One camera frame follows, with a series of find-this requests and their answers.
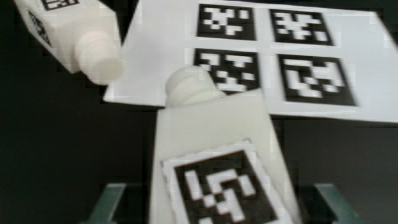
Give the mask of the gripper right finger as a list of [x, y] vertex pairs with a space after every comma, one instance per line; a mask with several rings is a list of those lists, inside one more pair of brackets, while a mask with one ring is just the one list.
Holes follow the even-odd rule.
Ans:
[[330, 224], [362, 224], [360, 217], [336, 185], [321, 183], [314, 187], [325, 200], [329, 211], [332, 212]]

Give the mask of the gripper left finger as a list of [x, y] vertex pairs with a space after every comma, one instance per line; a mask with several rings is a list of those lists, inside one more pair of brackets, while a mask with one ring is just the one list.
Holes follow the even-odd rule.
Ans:
[[82, 222], [82, 224], [117, 224], [114, 216], [124, 190], [126, 190], [124, 183], [110, 183], [105, 186], [89, 218]]

